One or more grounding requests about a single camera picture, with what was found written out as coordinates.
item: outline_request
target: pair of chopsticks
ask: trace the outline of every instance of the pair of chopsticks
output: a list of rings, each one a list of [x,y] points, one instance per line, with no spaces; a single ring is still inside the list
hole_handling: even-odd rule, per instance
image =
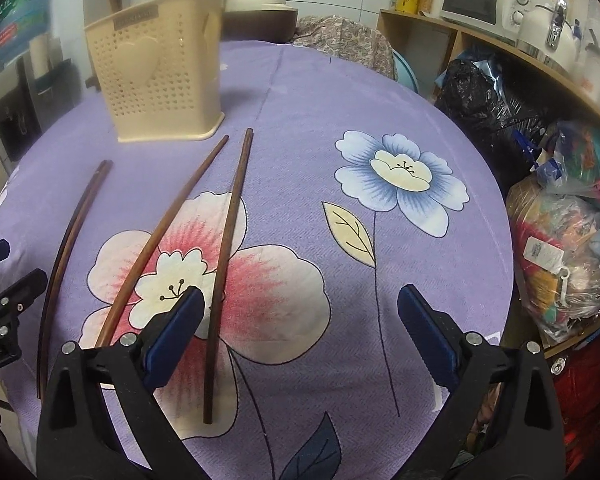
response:
[[[42,317],[40,319],[40,333],[38,335],[38,357],[36,361],[36,387],[38,398],[43,400],[45,397],[46,380],[48,377],[49,366],[49,341],[51,339],[51,329],[58,307],[58,296],[60,295],[60,287],[64,272],[69,263],[69,258],[74,250],[75,241],[78,239],[80,229],[84,224],[85,218],[96,199],[102,183],[106,179],[113,162],[103,160],[96,171],[93,173],[91,180],[87,184],[84,193],[80,197],[78,205],[75,207],[74,214],[69,220],[69,224],[64,232],[64,237],[60,243],[58,254],[51,270],[48,288],[46,290],[45,303],[42,307]]]
[[[158,227],[152,233],[151,237],[142,248],[138,259],[135,261],[129,274],[118,292],[116,299],[107,314],[107,319],[100,330],[97,347],[106,346],[111,343],[111,338],[115,332],[126,304],[128,303],[131,294],[146,267],[152,254],[158,247],[158,243],[166,233],[167,229],[173,222],[178,211],[184,204],[184,201],[189,197],[194,186],[204,175],[205,171],[211,166],[214,159],[226,144],[228,136],[224,136],[216,147],[211,151],[202,165],[196,170],[191,179],[184,185],[170,208],[160,220]],[[212,423],[213,414],[213,397],[214,397],[214,377],[216,374],[216,361],[218,360],[218,344],[220,334],[220,320],[222,316],[222,296],[224,295],[224,285],[226,283],[227,269],[229,266],[229,257],[231,256],[231,244],[234,239],[235,224],[237,222],[238,211],[240,209],[240,200],[242,197],[242,188],[244,187],[244,179],[247,172],[247,165],[251,153],[251,144],[253,142],[253,130],[248,128],[242,143],[242,153],[240,161],[235,172],[234,186],[232,189],[229,209],[224,223],[224,231],[222,232],[222,241],[220,243],[220,253],[218,256],[218,268],[216,269],[216,280],[214,282],[214,291],[211,300],[211,314],[209,319],[209,330],[206,340],[206,355],[205,355],[205,387],[204,387],[204,422],[205,424]]]

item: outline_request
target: dark blue leaf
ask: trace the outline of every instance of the dark blue leaf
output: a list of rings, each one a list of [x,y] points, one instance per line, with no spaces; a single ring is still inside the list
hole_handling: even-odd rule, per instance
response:
[[[336,430],[324,413],[320,426],[286,465],[280,480],[331,480],[341,459]]]

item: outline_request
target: floral tablecloth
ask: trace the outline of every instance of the floral tablecloth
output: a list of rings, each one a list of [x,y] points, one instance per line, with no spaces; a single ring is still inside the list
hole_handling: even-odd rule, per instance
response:
[[[411,91],[307,48],[222,46],[226,119],[202,142],[119,144],[100,95],[58,121],[0,196],[12,247],[0,289],[49,272],[84,186],[114,167],[75,245],[52,335],[94,342],[152,228],[220,136],[230,135],[160,243],[116,336],[139,332],[188,285],[211,295],[242,137],[255,131],[222,318],[216,420],[202,423],[207,321],[155,397],[213,479],[388,479],[440,410],[397,314],[414,283],[464,330],[497,342],[512,286],[509,227],[487,165]],[[35,434],[42,298],[21,316],[23,358],[2,370]],[[113,391],[112,419],[134,460]]]

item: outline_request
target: white microwave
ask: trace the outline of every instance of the white microwave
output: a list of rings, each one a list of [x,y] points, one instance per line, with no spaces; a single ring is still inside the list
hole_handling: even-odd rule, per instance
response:
[[[515,43],[525,14],[552,0],[444,0],[440,17]]]

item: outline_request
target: red and white flower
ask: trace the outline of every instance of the red and white flower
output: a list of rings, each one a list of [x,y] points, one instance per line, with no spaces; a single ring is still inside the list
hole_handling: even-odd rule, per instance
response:
[[[330,320],[320,271],[292,250],[276,245],[240,249],[247,215],[240,203],[225,287],[221,343],[216,370],[215,420],[202,422],[202,393],[209,303],[222,229],[231,194],[205,192],[187,200],[152,255],[126,306],[113,341],[140,332],[166,312],[189,285],[203,291],[205,319],[167,386],[156,390],[163,412],[182,439],[226,433],[237,415],[237,387],[228,347],[254,362],[277,365],[307,352]],[[124,231],[107,240],[88,276],[90,291],[113,303],[150,234]],[[82,327],[80,346],[94,346],[110,307],[91,314]]]

